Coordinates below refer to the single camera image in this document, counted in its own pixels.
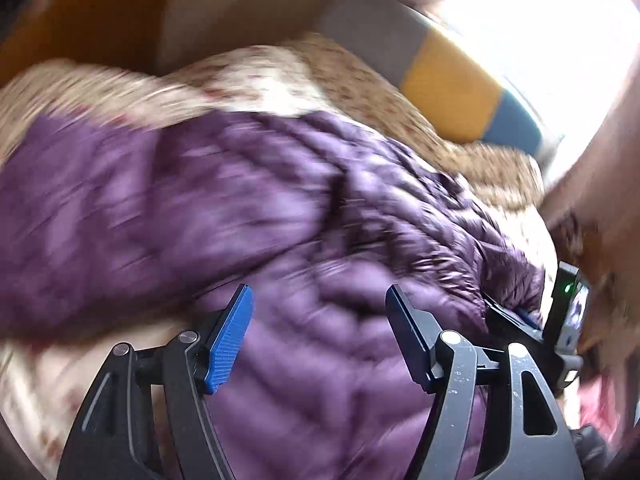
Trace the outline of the purple quilted down jacket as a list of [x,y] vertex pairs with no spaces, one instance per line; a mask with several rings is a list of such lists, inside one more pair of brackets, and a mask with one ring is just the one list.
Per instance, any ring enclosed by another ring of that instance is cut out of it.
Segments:
[[452,177],[328,113],[214,110],[138,130],[41,116],[1,171],[1,330],[53,339],[165,310],[255,311],[209,401],[241,479],[399,479],[432,400],[384,313],[473,342],[544,271]]

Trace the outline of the red cloth beside bed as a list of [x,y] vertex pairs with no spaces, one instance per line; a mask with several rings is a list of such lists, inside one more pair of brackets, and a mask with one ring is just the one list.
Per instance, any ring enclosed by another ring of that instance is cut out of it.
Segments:
[[626,425],[626,379],[621,367],[579,378],[579,426],[593,426],[612,446],[620,444]]

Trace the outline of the floral bed quilt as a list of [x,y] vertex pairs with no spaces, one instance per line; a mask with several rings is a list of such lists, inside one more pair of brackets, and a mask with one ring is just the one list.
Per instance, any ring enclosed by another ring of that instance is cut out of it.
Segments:
[[[506,238],[544,271],[540,306],[527,311],[539,314],[548,306],[555,253],[536,211],[542,195],[537,163],[514,148],[443,139],[389,82],[316,34],[282,47],[216,55],[165,77],[70,61],[32,66],[1,91],[1,171],[44,115],[149,130],[214,110],[285,118],[328,113],[402,144],[463,185]],[[164,344],[207,312],[165,309],[53,339],[1,331],[1,415],[27,456],[17,477],[56,476],[81,399],[113,344]]]

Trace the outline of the grey yellow blue headboard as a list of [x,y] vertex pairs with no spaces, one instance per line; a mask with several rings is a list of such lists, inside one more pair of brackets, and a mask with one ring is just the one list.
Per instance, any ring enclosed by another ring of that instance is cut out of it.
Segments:
[[540,125],[522,99],[418,11],[397,0],[331,0],[314,30],[395,86],[443,138],[540,152]]

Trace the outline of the bright window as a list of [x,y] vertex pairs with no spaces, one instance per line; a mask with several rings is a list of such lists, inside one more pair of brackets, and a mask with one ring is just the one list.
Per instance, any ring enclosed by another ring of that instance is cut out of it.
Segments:
[[440,0],[430,11],[562,133],[600,127],[639,50],[632,0]]

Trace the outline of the brown wooden wardrobe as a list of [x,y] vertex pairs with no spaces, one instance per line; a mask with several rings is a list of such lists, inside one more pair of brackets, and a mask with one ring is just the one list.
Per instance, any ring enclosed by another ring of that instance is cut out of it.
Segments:
[[1,81],[52,58],[149,72],[167,0],[30,0],[1,43]]

